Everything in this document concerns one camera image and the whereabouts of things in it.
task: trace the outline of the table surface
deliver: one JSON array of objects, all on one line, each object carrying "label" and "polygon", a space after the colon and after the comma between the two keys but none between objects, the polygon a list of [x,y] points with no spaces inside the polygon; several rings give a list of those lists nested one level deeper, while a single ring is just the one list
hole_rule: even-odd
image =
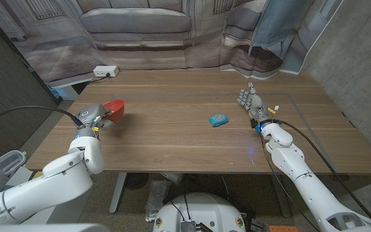
[{"label": "table surface", "polygon": [[[337,172],[371,175],[371,145],[304,72],[280,72],[265,81],[237,72],[120,72],[116,78],[88,85],[69,111],[77,114],[92,104],[126,100],[123,118],[100,131],[106,170],[269,174],[260,137],[237,102],[249,81],[266,107],[280,106],[274,118],[303,131]],[[217,113],[229,121],[213,128],[209,117]],[[331,173],[300,134],[282,127],[293,135],[315,173]],[[74,137],[72,121],[63,116],[26,167],[41,170],[65,155]]]}]

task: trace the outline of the white power strip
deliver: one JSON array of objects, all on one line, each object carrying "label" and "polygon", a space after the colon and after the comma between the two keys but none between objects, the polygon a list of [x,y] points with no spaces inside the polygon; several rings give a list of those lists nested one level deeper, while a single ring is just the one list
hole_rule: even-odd
[{"label": "white power strip", "polygon": [[109,73],[110,77],[116,77],[119,72],[119,67],[113,66],[97,66],[94,68],[93,72],[96,77],[105,77]]}]

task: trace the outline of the white robotic arm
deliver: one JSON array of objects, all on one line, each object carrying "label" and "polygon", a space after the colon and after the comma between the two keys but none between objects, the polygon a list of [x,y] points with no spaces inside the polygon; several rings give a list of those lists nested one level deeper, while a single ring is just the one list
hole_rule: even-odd
[{"label": "white robotic arm", "polygon": [[269,140],[265,147],[271,153],[274,165],[293,181],[321,230],[371,231],[371,219],[348,209],[337,200],[307,166],[303,152],[293,143],[290,133],[268,116],[251,83],[249,88],[250,92],[241,90],[237,101],[258,123],[257,130],[265,140]]},{"label": "white robotic arm", "polygon": [[68,154],[51,161],[43,175],[0,192],[0,225],[19,224],[41,210],[73,200],[92,186],[90,173],[104,170],[98,128],[112,124],[102,120],[109,113],[95,105],[79,113],[84,128],[70,144]]}]

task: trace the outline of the red object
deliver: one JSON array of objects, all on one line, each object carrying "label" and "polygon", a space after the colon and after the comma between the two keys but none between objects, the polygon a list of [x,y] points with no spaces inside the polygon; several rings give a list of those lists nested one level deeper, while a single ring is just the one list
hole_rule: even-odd
[{"label": "red object", "polygon": [[103,117],[103,119],[109,119],[113,122],[120,120],[124,114],[124,103],[124,99],[114,99],[104,103],[103,106],[107,107],[111,111],[111,114]]}]

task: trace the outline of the yellow label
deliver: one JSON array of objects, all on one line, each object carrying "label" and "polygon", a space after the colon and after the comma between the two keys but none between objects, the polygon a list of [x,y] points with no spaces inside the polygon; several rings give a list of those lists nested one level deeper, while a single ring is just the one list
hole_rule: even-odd
[{"label": "yellow label", "polygon": [[40,177],[40,176],[42,176],[43,175],[43,173],[42,173],[42,171],[38,171],[33,177],[32,177],[32,179],[36,179],[36,178],[38,178],[38,177]]},{"label": "yellow label", "polygon": [[270,111],[271,113],[276,113],[274,110],[272,110],[272,109],[270,109],[270,108],[269,108],[269,111]]}]

